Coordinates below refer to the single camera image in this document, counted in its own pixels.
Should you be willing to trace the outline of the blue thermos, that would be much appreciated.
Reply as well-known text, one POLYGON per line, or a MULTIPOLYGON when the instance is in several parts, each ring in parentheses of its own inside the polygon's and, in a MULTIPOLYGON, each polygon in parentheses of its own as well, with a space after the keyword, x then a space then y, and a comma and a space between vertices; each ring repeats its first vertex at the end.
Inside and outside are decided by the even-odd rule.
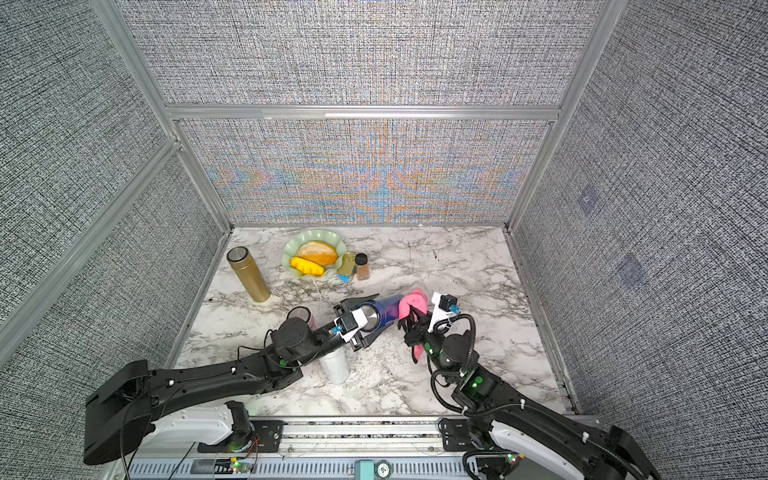
POLYGON ((362 328, 365 333, 373 333, 387 328, 390 324, 400 319, 400 302, 403 295, 391 295, 377 297, 359 306, 366 318, 366 325, 362 328))

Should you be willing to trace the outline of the pink cloth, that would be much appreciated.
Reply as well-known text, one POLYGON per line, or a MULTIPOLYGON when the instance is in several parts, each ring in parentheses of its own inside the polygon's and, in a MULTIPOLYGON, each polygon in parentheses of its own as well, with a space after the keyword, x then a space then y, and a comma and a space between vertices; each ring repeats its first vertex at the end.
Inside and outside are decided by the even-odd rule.
POLYGON ((403 331, 403 319, 410 314, 426 315, 428 314, 427 297, 420 289, 414 289, 406 294, 400 302, 400 319, 398 320, 398 329, 403 331))

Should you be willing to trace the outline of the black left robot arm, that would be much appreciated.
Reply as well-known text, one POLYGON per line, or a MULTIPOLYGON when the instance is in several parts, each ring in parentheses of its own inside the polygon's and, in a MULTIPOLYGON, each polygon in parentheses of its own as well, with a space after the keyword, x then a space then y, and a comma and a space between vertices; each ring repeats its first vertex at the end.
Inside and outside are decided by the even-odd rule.
POLYGON ((271 333, 270 344, 235 360, 186 369, 152 369, 146 360, 126 364, 85 402, 83 462, 123 459, 154 432, 154 422, 185 408, 290 386, 302 378, 304 365, 373 331, 359 309, 376 298, 342 300, 333 307, 335 318, 316 330, 289 316, 271 333))

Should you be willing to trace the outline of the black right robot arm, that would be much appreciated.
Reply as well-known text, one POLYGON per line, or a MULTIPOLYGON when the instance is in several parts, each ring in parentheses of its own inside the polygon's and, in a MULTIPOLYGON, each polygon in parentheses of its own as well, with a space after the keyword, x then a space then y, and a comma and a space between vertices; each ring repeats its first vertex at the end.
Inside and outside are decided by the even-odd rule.
POLYGON ((472 316, 462 333, 450 333, 450 321, 435 326, 414 309, 399 320, 404 341, 422 348, 430 370, 430 388, 441 406, 464 417, 469 447, 466 460, 489 458, 533 461, 561 479, 658 479, 639 444, 613 426, 602 430, 559 414, 515 389, 479 362, 472 316))

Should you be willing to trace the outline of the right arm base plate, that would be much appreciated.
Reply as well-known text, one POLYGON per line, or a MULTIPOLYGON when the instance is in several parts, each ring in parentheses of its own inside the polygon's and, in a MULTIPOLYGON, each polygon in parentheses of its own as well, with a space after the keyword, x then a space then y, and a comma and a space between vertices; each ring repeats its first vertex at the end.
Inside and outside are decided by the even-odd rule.
POLYGON ((485 419, 443 417, 438 420, 438 431, 447 452, 470 450, 493 451, 499 447, 490 436, 491 424, 485 419))

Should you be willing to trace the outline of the gold gradient thermos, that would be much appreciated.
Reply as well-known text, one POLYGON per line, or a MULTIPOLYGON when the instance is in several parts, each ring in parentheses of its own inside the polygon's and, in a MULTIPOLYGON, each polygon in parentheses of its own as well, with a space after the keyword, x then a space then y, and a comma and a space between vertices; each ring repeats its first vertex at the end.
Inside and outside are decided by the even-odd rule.
POLYGON ((271 296, 258 265, 246 247, 231 248, 226 254, 226 259, 254 302, 263 303, 271 296))

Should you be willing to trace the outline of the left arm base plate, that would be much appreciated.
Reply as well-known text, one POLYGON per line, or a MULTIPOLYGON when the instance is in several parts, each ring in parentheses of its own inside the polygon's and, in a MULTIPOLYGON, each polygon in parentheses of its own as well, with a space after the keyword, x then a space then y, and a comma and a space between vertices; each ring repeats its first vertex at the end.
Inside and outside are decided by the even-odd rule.
POLYGON ((243 431, 236 430, 216 445, 199 444, 198 453, 255 454, 277 453, 282 441, 285 422, 282 420, 256 420, 243 431))

